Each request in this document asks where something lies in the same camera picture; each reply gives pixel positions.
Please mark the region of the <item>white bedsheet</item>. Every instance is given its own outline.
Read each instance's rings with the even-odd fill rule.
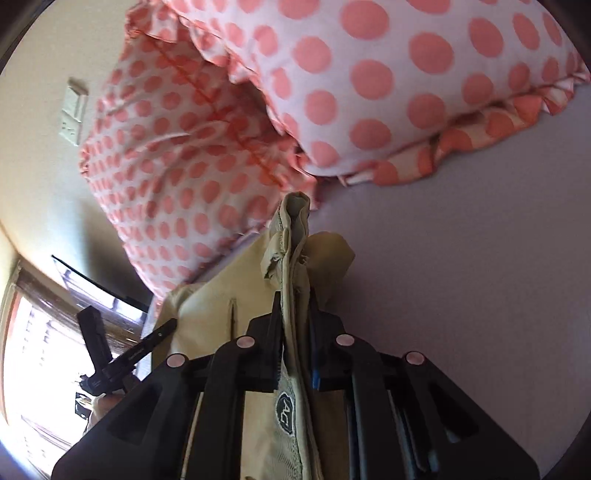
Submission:
[[[581,87],[429,179],[329,186],[310,218],[357,254],[332,312],[382,352],[424,352],[542,474],[591,409],[589,112]]]

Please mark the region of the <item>beige wall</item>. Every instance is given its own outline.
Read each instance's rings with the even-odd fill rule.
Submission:
[[[0,304],[17,263],[17,252],[0,226]]]
[[[18,252],[50,278],[58,280],[53,254],[107,288],[146,301],[147,289],[78,174],[77,147],[57,135],[73,78],[90,92],[86,136],[133,3],[57,0],[12,55],[0,76],[0,223]]]

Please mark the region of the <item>television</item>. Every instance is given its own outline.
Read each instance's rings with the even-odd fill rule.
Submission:
[[[69,266],[63,260],[51,256],[64,285],[81,308],[93,306],[103,320],[114,323],[130,333],[130,340],[139,341],[148,313],[148,306],[129,297],[121,297],[102,287],[87,276]]]

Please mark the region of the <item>beige cloth bag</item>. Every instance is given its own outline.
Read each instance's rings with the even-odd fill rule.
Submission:
[[[343,395],[310,388],[307,311],[310,287],[322,307],[355,255],[339,235],[308,236],[309,207],[302,193],[287,195],[269,229],[215,278],[173,291],[156,325],[178,318],[174,335],[154,351],[153,367],[171,353],[189,358],[210,355],[243,335],[252,318],[269,313],[275,292],[281,290],[285,330],[281,378],[274,394],[246,394],[241,478],[349,477]]]

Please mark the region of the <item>pink polka dot pillowcase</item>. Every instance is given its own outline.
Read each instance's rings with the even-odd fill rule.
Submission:
[[[243,88],[203,60],[173,12],[157,12],[128,14],[129,38],[80,168],[130,262],[162,298],[264,226],[282,190],[298,185],[283,166],[295,142],[286,148]]]
[[[303,170],[347,183],[430,174],[450,151],[563,108],[589,81],[535,0],[164,1],[204,58],[262,90]]]

